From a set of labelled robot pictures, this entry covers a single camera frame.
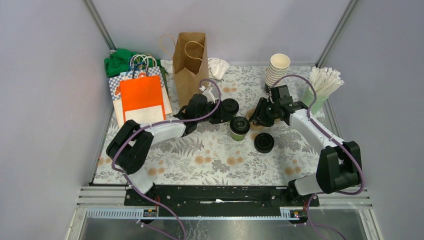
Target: white wall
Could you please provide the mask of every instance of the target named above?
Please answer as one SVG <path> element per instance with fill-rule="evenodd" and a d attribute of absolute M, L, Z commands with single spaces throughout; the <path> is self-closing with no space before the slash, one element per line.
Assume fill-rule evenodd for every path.
<path fill-rule="evenodd" d="M 209 57 L 230 63 L 318 61 L 349 0 L 93 0 L 115 45 L 169 59 L 163 34 L 205 32 Z M 174 52 L 170 39 L 166 48 Z"/>
<path fill-rule="evenodd" d="M 112 101 L 81 0 L 0 2 L 0 239 L 58 240 Z"/>
<path fill-rule="evenodd" d="M 331 102 L 361 147 L 385 240 L 423 239 L 423 0 L 359 1 L 326 67 L 346 82 Z"/>

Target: white cloth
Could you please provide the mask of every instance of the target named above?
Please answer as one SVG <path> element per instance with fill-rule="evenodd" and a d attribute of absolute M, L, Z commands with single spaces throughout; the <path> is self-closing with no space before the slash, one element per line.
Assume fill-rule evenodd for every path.
<path fill-rule="evenodd" d="M 165 68 L 168 74 L 174 74 L 172 60 L 160 60 L 160 65 Z M 209 57 L 207 59 L 207 65 L 209 67 L 209 78 L 217 80 L 223 79 L 224 74 L 230 67 L 227 61 L 216 57 Z"/>

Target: floral tablecloth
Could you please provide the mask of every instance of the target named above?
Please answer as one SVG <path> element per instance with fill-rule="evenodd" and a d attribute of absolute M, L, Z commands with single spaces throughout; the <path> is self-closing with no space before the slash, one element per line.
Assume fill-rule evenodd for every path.
<path fill-rule="evenodd" d="M 291 66 L 288 74 L 308 78 L 310 66 Z M 233 98 L 239 104 L 238 116 L 256 107 L 260 97 L 266 97 L 264 66 L 231 66 L 222 80 L 217 81 L 222 99 Z M 294 101 L 306 89 L 305 83 L 295 77 L 285 79 Z M 172 110 L 179 110 L 175 83 L 167 80 Z M 327 125 L 323 110 L 317 119 Z M 121 173 L 112 170 L 112 160 L 106 147 L 118 132 L 115 114 L 110 121 L 104 146 L 97 163 L 94 184 L 126 184 Z M 253 140 L 260 133 L 274 137 L 271 152 L 260 153 Z M 316 171 L 318 155 L 296 130 L 278 122 L 262 131 L 250 130 L 243 141 L 230 137 L 228 123 L 212 125 L 199 123 L 196 131 L 180 138 L 158 142 L 151 146 L 144 167 L 156 184 L 169 185 L 279 185 L 310 175 Z"/>

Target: black lid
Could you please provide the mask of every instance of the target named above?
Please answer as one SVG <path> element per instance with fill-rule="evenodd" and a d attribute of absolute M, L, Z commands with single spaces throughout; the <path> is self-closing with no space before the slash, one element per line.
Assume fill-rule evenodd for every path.
<path fill-rule="evenodd" d="M 236 114 L 239 111 L 239 104 L 232 98 L 227 98 L 221 102 L 221 106 L 229 112 L 231 115 Z"/>
<path fill-rule="evenodd" d="M 245 117 L 236 116 L 231 120 L 231 122 L 229 122 L 229 128 L 234 133 L 243 135 L 249 132 L 251 125 L 249 124 L 249 121 Z"/>
<path fill-rule="evenodd" d="M 254 148 L 263 154 L 271 152 L 274 147 L 274 138 L 268 133 L 260 133 L 254 139 Z"/>

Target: green paper cup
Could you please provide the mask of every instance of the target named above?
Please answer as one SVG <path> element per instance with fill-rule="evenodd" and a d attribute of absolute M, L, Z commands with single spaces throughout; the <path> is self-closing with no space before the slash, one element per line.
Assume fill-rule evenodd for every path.
<path fill-rule="evenodd" d="M 317 97 L 315 103 L 310 107 L 310 112 L 312 115 L 316 115 L 318 111 L 323 107 L 324 103 L 328 99 L 328 96 L 325 97 Z M 306 89 L 303 97 L 300 99 L 302 103 L 304 103 L 308 108 L 314 100 L 314 94 L 308 89 Z"/>
<path fill-rule="evenodd" d="M 245 139 L 246 134 L 250 129 L 249 121 L 242 116 L 236 116 L 229 122 L 229 128 L 231 130 L 231 137 L 235 141 L 242 141 Z"/>

